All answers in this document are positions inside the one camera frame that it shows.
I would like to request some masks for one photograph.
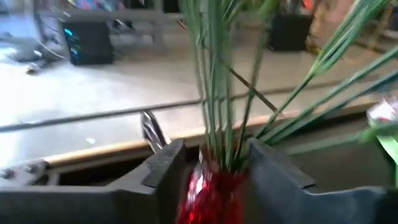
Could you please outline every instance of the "black box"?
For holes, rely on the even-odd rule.
[[[313,16],[275,15],[267,47],[273,51],[305,50]]]
[[[70,63],[96,65],[113,63],[113,47],[105,22],[62,22]]]

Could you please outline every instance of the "metal rod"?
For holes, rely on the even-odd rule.
[[[376,79],[377,79],[377,77],[368,77],[360,82],[370,82],[370,81],[373,81]],[[340,83],[340,81],[316,84],[316,85],[308,86],[307,90],[330,87],[330,86],[337,85],[339,83]],[[260,91],[260,93],[263,95],[275,95],[275,94],[281,94],[281,93],[290,93],[293,89],[294,89],[294,86],[286,87],[286,88],[278,88],[278,89],[274,89],[274,90]],[[247,93],[237,94],[237,95],[233,96],[233,100],[244,98],[246,96],[247,96]],[[67,124],[67,123],[79,122],[79,121],[90,121],[93,119],[125,116],[128,114],[139,113],[139,112],[145,111],[145,110],[156,111],[156,110],[165,110],[165,109],[170,109],[170,108],[176,108],[176,107],[180,107],[180,106],[192,106],[192,105],[197,105],[199,103],[201,103],[201,100],[199,100],[199,99],[187,100],[187,101],[179,101],[179,102],[175,102],[175,103],[164,103],[164,104],[159,104],[159,105],[155,105],[155,106],[143,106],[143,107],[139,107],[139,108],[128,108],[128,109],[122,109],[122,110],[106,111],[106,112],[86,114],[86,115],[80,115],[80,116],[72,116],[72,117],[66,117],[66,118],[55,118],[55,119],[48,119],[48,120],[43,120],[43,121],[30,121],[30,122],[20,123],[20,124],[8,124],[8,125],[0,126],[0,133],[9,132],[9,131],[19,131],[19,130],[30,129],[30,128],[46,127],[46,126],[52,126],[52,125],[58,125],[58,124]]]
[[[131,21],[158,21],[167,20],[168,17],[161,12],[150,9],[126,9],[122,11],[104,11],[99,9],[43,9],[40,16],[53,17],[64,21],[95,21],[106,22],[115,19]]]
[[[240,76],[238,73],[235,72],[232,68],[228,68],[229,72],[231,72],[243,85],[246,87],[250,88],[250,83],[248,83],[242,76]],[[254,94],[265,104],[269,107],[269,109],[272,110],[272,112],[276,112],[278,108],[274,104],[272,104],[263,94],[258,92],[256,89],[253,89]]]

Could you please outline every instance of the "red glass vase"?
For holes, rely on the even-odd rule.
[[[177,224],[243,224],[244,177],[214,172],[200,162],[190,176]]]

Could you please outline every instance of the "bolt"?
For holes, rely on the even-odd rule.
[[[12,169],[0,170],[0,178],[11,179],[13,175],[14,175],[14,171]]]
[[[24,167],[24,171],[28,172],[30,174],[33,174],[37,171],[37,166],[36,165],[27,165]]]

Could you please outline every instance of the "concrete floor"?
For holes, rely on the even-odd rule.
[[[0,21],[0,33],[11,29],[3,25],[5,21],[9,20]],[[250,30],[240,32],[234,53],[234,68],[246,79],[249,78],[254,50],[250,33]],[[3,63],[0,62],[0,126],[197,99],[187,34],[171,25],[165,39],[166,54],[159,54],[148,47],[137,47],[143,44],[135,44],[133,48],[121,49],[126,56],[114,65],[74,67],[64,61],[55,63],[36,76],[26,75],[20,65],[3,60]],[[372,54],[358,59],[363,51],[362,48],[351,47],[346,54],[350,60],[340,60],[312,84],[347,78],[377,57]],[[303,80],[313,61],[314,56],[305,52],[280,54],[266,50],[257,89],[295,86]],[[373,75],[382,75],[396,67],[397,62],[391,62]],[[337,100],[366,85],[368,83],[354,86]],[[288,110],[302,109],[330,89],[305,91]],[[246,90],[235,80],[236,93]],[[267,97],[278,106],[287,93]],[[237,120],[242,118],[243,106],[243,100],[235,103]],[[259,100],[254,100],[252,117],[270,112]],[[156,111],[154,114],[166,134],[203,126],[197,106]],[[139,116],[136,114],[1,133],[0,166],[141,137]]]

